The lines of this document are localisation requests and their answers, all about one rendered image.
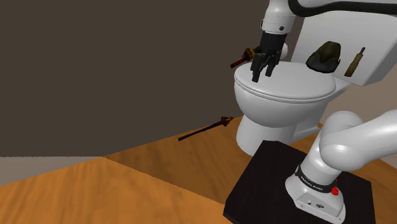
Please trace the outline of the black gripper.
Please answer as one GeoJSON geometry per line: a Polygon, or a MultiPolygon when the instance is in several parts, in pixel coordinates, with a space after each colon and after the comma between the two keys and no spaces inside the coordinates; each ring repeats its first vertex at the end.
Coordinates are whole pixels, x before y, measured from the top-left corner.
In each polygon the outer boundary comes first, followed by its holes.
{"type": "Polygon", "coordinates": [[[252,81],[257,83],[261,71],[267,66],[265,76],[271,77],[272,72],[279,61],[287,55],[285,43],[287,34],[270,34],[262,32],[260,45],[254,51],[255,55],[251,64],[253,72],[252,81]]]}

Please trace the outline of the red and gold plunger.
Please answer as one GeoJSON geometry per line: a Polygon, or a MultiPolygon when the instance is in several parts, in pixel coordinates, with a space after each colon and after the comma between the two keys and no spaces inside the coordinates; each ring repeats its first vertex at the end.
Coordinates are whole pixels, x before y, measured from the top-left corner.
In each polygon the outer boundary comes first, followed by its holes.
{"type": "Polygon", "coordinates": [[[257,46],[256,48],[246,48],[242,54],[241,59],[239,59],[236,62],[231,63],[230,67],[234,68],[234,67],[241,65],[243,62],[249,62],[251,59],[254,58],[255,53],[258,53],[259,50],[260,50],[259,46],[257,46]]]}

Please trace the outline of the white toilet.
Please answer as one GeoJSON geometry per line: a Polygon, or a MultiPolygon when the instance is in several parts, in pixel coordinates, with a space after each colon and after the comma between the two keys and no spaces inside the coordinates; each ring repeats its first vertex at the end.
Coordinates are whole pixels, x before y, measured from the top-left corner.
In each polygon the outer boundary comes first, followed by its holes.
{"type": "Polygon", "coordinates": [[[253,82],[249,63],[235,70],[235,97],[244,114],[236,135],[239,148],[252,156],[264,140],[290,144],[318,132],[329,102],[352,84],[383,80],[395,64],[397,14],[329,11],[305,18],[291,60],[276,65],[271,77],[261,73],[253,82]],[[341,45],[337,69],[309,69],[307,59],[327,41],[341,45]],[[366,49],[358,67],[345,77],[362,47],[366,49]]]}

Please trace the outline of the olive stick with red tip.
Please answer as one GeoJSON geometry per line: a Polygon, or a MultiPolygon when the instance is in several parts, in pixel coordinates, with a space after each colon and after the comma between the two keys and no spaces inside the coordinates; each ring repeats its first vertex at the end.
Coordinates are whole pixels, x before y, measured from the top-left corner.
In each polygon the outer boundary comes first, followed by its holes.
{"type": "Polygon", "coordinates": [[[360,60],[363,57],[363,52],[365,51],[365,49],[366,49],[365,47],[362,47],[359,53],[356,54],[356,56],[354,57],[354,59],[352,60],[352,62],[350,63],[349,67],[347,68],[344,74],[345,77],[351,77],[353,75],[353,73],[355,72],[356,68],[359,65],[360,60]]]}

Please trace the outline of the dark robot stand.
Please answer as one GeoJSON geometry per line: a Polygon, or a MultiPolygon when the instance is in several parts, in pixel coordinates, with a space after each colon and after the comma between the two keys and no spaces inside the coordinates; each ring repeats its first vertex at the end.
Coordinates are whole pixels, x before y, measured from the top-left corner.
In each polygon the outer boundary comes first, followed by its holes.
{"type": "MultiPolygon", "coordinates": [[[[264,141],[226,199],[223,216],[233,224],[331,224],[297,208],[285,189],[306,154],[278,141],[264,141]]],[[[344,196],[342,224],[376,224],[371,182],[343,172],[337,178],[344,196]]]]}

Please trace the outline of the dark long-handled brush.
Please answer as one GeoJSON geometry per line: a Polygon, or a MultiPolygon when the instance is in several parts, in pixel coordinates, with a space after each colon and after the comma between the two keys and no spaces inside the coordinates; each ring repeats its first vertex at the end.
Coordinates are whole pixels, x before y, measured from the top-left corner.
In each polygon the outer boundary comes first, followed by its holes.
{"type": "Polygon", "coordinates": [[[207,130],[213,129],[213,128],[221,126],[221,125],[226,127],[233,119],[234,119],[234,117],[231,117],[231,116],[229,116],[229,117],[222,116],[220,121],[218,121],[218,122],[216,122],[216,123],[214,123],[214,124],[212,124],[210,126],[207,126],[207,127],[202,128],[202,129],[196,130],[196,131],[194,131],[192,133],[189,133],[187,135],[181,136],[181,137],[178,138],[178,141],[182,141],[182,140],[184,140],[184,139],[186,139],[188,137],[194,136],[195,134],[198,134],[198,133],[201,133],[201,132],[205,132],[207,130]]]}

